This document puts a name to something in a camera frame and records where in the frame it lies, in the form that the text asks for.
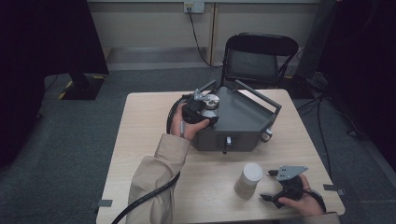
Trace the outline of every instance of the person's right hand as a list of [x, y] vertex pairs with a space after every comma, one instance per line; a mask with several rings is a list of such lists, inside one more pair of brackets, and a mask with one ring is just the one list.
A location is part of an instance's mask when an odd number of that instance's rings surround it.
[[[309, 187], [308, 180], [306, 179], [305, 175], [299, 175], [301, 180], [303, 181], [303, 189], [304, 190], [311, 190]], [[323, 215], [323, 210], [321, 209], [317, 200], [315, 200], [312, 196], [307, 193], [303, 194], [303, 197], [299, 201], [294, 201], [289, 198], [279, 198], [278, 201], [283, 203], [287, 206], [295, 208], [301, 216], [303, 217], [314, 217]]]
[[[171, 134], [172, 135], [181, 136], [180, 124], [181, 124], [181, 122], [184, 122], [181, 111], [182, 111], [182, 108], [184, 105], [185, 105], [185, 103], [181, 104], [177, 107], [175, 116], [172, 119], [172, 124], [171, 124]], [[185, 130], [184, 130], [184, 134], [183, 134], [184, 138], [191, 141], [194, 138], [195, 134], [198, 131], [200, 131], [201, 129], [205, 128], [208, 124], [209, 124], [209, 119], [204, 119], [201, 122], [196, 123], [196, 124], [189, 124], [187, 122], [184, 122], [184, 125], [185, 125], [185, 127], [184, 127]]]

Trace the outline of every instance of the chair backrest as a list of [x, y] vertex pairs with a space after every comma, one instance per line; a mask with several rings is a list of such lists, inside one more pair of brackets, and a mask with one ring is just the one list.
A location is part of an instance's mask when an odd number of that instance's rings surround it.
[[[297, 42], [287, 36], [258, 33], [234, 35], [225, 46], [221, 86], [224, 79], [277, 86], [297, 50]], [[277, 56], [286, 57], [281, 66], [277, 64]]]

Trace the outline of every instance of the power cord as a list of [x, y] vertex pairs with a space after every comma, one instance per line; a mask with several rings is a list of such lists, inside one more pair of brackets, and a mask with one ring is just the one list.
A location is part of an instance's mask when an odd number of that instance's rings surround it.
[[188, 7], [188, 8], [187, 8], [187, 11], [189, 12], [189, 17], [190, 17], [191, 26], [192, 26], [192, 32], [193, 32], [193, 34], [194, 34], [195, 43], [196, 43], [196, 46], [197, 46], [197, 49], [198, 49], [199, 56], [201, 57], [202, 61], [204, 61], [204, 63], [206, 63], [206, 64], [207, 64], [208, 66], [210, 66], [210, 67], [217, 67], [217, 68], [222, 67], [222, 65], [219, 65], [219, 66], [211, 65], [211, 64], [209, 64], [209, 63], [205, 60], [204, 54], [201, 52], [201, 49], [199, 48], [199, 44], [198, 44], [198, 40], [197, 40], [197, 35], [196, 35], [196, 33], [195, 33], [194, 22], [192, 21], [191, 8]]
[[[308, 85], [308, 83], [306, 84], [306, 86], [308, 87], [308, 89], [309, 89], [311, 92], [313, 92], [313, 91], [311, 90], [310, 86]], [[331, 107], [329, 107], [328, 105], [325, 105], [325, 104], [322, 104], [322, 105], [324, 105], [326, 108], [330, 109], [331, 111], [333, 111], [333, 112], [335, 112], [335, 113], [338, 113], [338, 114], [344, 116], [345, 118], [347, 118], [347, 119], [349, 120], [349, 122], [352, 124], [353, 129], [354, 129], [357, 133], [359, 133], [360, 135], [366, 135], [366, 133], [360, 131], [360, 130], [356, 127], [355, 122], [353, 122], [352, 118], [350, 118], [348, 115], [346, 115], [346, 114], [344, 114], [344, 113], [342, 113], [342, 112], [340, 112], [340, 111], [338, 111], [338, 110], [336, 110], [336, 109], [334, 109], [334, 108], [331, 108]], [[350, 132], [346, 132], [346, 134], [349, 135], [349, 136], [351, 136], [351, 137], [355, 137], [355, 136], [354, 136], [353, 134], [351, 134]]]
[[300, 54], [301, 54], [303, 51], [304, 51], [304, 49], [300, 49], [300, 51], [298, 51], [298, 53], [297, 53], [297, 55], [296, 55], [296, 58], [297, 58], [298, 60], [301, 60]]
[[327, 166], [328, 166], [328, 169], [329, 169], [328, 170], [329, 177], [330, 177], [330, 180], [332, 180], [332, 164], [330, 163], [329, 150], [327, 149], [326, 141], [324, 139], [324, 134], [323, 134], [323, 130], [322, 130], [322, 127], [321, 127], [320, 105], [321, 105], [321, 100], [319, 100], [319, 103], [318, 103], [318, 115], [317, 115], [317, 117], [318, 117], [318, 126], [319, 126], [320, 137], [321, 137], [321, 140], [322, 140], [322, 143], [323, 143], [323, 146], [324, 146], [324, 151], [326, 153]]
[[318, 100], [319, 97], [316, 97], [316, 98], [314, 98], [313, 100], [309, 101], [308, 103], [306, 103], [306, 104], [304, 104], [304, 105], [298, 107], [298, 108], [297, 108], [297, 111], [300, 111], [301, 109], [304, 109], [304, 107], [306, 107], [306, 106], [308, 106], [308, 105], [314, 103], [315, 101]]
[[306, 115], [306, 114], [309, 114], [312, 110], [314, 110], [314, 108], [316, 107], [316, 106], [318, 106], [318, 104], [319, 103], [315, 103], [314, 105], [310, 105], [310, 106], [306, 106], [305, 108], [308, 108], [308, 107], [311, 107], [308, 111], [306, 111], [306, 112], [304, 112], [303, 114], [301, 114], [300, 115], [300, 117], [302, 117], [302, 116], [304, 116], [304, 115]]
[[[172, 108], [169, 111], [168, 118], [166, 121], [166, 133], [171, 132], [172, 119], [176, 113], [177, 106], [179, 105], [181, 100], [183, 100], [183, 97], [180, 98], [179, 100], [177, 100], [172, 105]], [[141, 198], [137, 199], [136, 201], [134, 201], [133, 203], [129, 204], [124, 210], [122, 210], [121, 213], [119, 213], [119, 215], [114, 219], [114, 221], [111, 224], [119, 223], [126, 215], [128, 215], [128, 213], [130, 213], [132, 210], [134, 210], [137, 206], [139, 206], [140, 204], [148, 201], [149, 199], [154, 198], [155, 196], [161, 194], [166, 189], [169, 189], [172, 186], [174, 186], [176, 184], [176, 182], [178, 181], [179, 177], [180, 177], [180, 172], [173, 179], [171, 179], [168, 183], [166, 183], [162, 187], [155, 189], [154, 191], [144, 195], [143, 197], [141, 197]]]
[[53, 86], [53, 84], [56, 82], [56, 79], [58, 79], [58, 76], [59, 75], [56, 75], [55, 79], [52, 81], [51, 84], [49, 84], [49, 86], [44, 91], [48, 91]]

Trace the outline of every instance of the black cable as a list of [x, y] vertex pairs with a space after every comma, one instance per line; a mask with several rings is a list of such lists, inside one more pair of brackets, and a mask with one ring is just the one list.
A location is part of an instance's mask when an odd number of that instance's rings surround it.
[[[217, 6], [217, 3], [213, 3], [213, 8], [214, 8], [214, 10], [216, 11], [216, 8], [218, 8], [218, 6]], [[213, 46], [215, 45], [215, 43], [213, 43], [213, 41], [215, 40], [215, 29], [216, 29], [216, 21], [217, 21], [217, 19], [218, 18], [216, 18], [216, 16], [217, 16], [217, 13], [213, 13], [212, 14], [213, 15], [213, 18], [212, 18], [212, 24], [210, 24], [211, 25], [211, 30], [213, 31], [212, 32], [212, 36], [211, 36], [211, 39], [210, 39], [210, 46], [211, 46], [211, 48], [210, 48], [210, 55], [213, 55], [214, 54], [214, 52], [213, 52]]]
[[323, 130], [321, 128], [321, 122], [320, 122], [320, 105], [321, 105], [321, 102], [319, 101], [319, 104], [318, 104], [318, 126], [319, 126], [320, 137], [322, 139], [323, 146], [324, 146], [324, 151], [326, 153], [327, 166], [329, 169], [328, 170], [329, 177], [330, 177], [330, 180], [332, 180], [332, 165], [330, 164], [329, 151], [327, 149], [326, 141], [324, 140]]
[[49, 84], [49, 86], [44, 91], [47, 91], [47, 90], [49, 90], [52, 87], [52, 85], [56, 82], [56, 79], [58, 79], [58, 76], [59, 75], [56, 75], [55, 79], [52, 81], [51, 84]]
[[308, 105], [312, 104], [312, 103], [315, 102], [316, 100], [317, 100], [317, 98], [315, 98], [315, 99], [309, 101], [308, 103], [306, 103], [306, 104], [304, 104], [304, 105], [298, 107], [298, 108], [297, 108], [297, 111], [303, 109], [305, 106], [308, 106]]
[[297, 53], [296, 58], [297, 58], [298, 60], [301, 60], [301, 57], [299, 57], [299, 56], [300, 56], [300, 54], [301, 54], [303, 51], [304, 51], [304, 49], [300, 49], [300, 51]]
[[312, 191], [308, 191], [305, 189], [303, 189], [303, 192], [306, 194], [309, 194], [312, 198], [314, 198], [318, 202], [319, 206], [322, 208], [324, 213], [327, 212], [326, 204], [323, 202], [323, 198], [321, 198], [321, 196], [319, 196], [318, 194], [316, 194]]
[[130, 213], [132, 210], [134, 210], [137, 206], [140, 204], [146, 202], [148, 199], [153, 198], [162, 192], [164, 192], [166, 189], [169, 189], [172, 187], [176, 182], [178, 181], [178, 178], [180, 177], [180, 173], [178, 173], [169, 183], [163, 185], [159, 189], [155, 189], [154, 191], [146, 194], [145, 196], [139, 198], [138, 200], [134, 201], [131, 203], [128, 207], [126, 207], [115, 219], [111, 224], [117, 224], [119, 223], [123, 217], [125, 217], [128, 213]]
[[[306, 83], [306, 86], [308, 87], [308, 89], [309, 89], [311, 92], [313, 92], [313, 91], [311, 90], [310, 86], [308, 85], [308, 83]], [[318, 101], [322, 104], [322, 102], [319, 100], [319, 98], [320, 98], [320, 97], [317, 97], [317, 98], [315, 98], [314, 100], [318, 100]], [[349, 120], [349, 122], [352, 124], [354, 130], [355, 130], [357, 133], [359, 133], [360, 135], [366, 135], [366, 133], [362, 132], [361, 130], [359, 130], [359, 129], [356, 127], [355, 122], [353, 122], [352, 118], [350, 118], [348, 115], [346, 115], [346, 114], [344, 114], [344, 113], [338, 111], [337, 109], [331, 108], [331, 107], [329, 107], [328, 105], [325, 105], [325, 104], [323, 104], [323, 105], [324, 105], [325, 107], [327, 107], [328, 109], [330, 109], [330, 110], [332, 110], [332, 111], [334, 111], [334, 112], [336, 112], [336, 113], [338, 113], [338, 114], [344, 116], [345, 118], [347, 118], [347, 119]], [[352, 137], [356, 137], [356, 136], [354, 136], [353, 134], [351, 134], [351, 132], [346, 132], [346, 134], [349, 135], [349, 136], [352, 136]]]
[[191, 9], [188, 8], [187, 10], [189, 11], [189, 17], [190, 17], [191, 26], [192, 26], [192, 32], [194, 34], [195, 43], [196, 43], [196, 46], [197, 46], [197, 49], [198, 49], [199, 56], [201, 57], [202, 61], [204, 61], [204, 63], [206, 63], [210, 67], [222, 67], [222, 65], [219, 65], [219, 66], [211, 65], [205, 60], [204, 54], [201, 52], [201, 49], [199, 48], [199, 45], [198, 45], [198, 39], [197, 39], [197, 35], [195, 33], [194, 22], [192, 21]]
[[312, 110], [314, 110], [314, 108], [315, 108], [316, 106], [318, 106], [318, 104], [319, 104], [319, 103], [315, 103], [314, 105], [307, 106], [306, 108], [308, 108], [308, 107], [311, 107], [311, 108], [310, 108], [308, 111], [306, 111], [305, 113], [301, 114], [300, 117], [302, 117], [302, 116], [304, 116], [304, 115], [306, 115], [306, 114], [309, 114]]

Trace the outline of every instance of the tan jacket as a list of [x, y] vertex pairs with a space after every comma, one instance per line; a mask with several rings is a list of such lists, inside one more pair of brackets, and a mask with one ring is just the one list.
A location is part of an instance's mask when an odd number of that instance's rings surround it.
[[[168, 183], [184, 165], [190, 141], [163, 134], [154, 157], [145, 157], [134, 173], [128, 204]], [[127, 215], [126, 223], [172, 223], [175, 186], [142, 203]], [[305, 217], [304, 223], [339, 223], [336, 214]]]

